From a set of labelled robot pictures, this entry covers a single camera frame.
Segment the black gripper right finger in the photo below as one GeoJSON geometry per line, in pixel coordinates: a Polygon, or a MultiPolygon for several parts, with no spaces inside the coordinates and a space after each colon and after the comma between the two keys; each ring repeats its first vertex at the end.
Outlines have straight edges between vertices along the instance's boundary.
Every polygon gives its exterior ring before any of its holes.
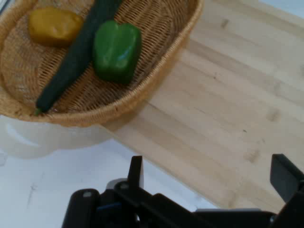
{"type": "Polygon", "coordinates": [[[302,228],[304,226],[304,173],[285,155],[274,154],[271,160],[270,182],[285,202],[270,227],[302,228]]]}

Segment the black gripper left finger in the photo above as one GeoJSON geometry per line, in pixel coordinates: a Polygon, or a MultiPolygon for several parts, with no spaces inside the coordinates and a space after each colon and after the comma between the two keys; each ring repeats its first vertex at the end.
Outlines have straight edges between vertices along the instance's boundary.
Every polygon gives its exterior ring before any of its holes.
{"type": "Polygon", "coordinates": [[[74,192],[64,228],[193,228],[195,215],[162,194],[141,187],[142,156],[131,159],[126,179],[114,180],[103,193],[95,189],[74,192]]]}

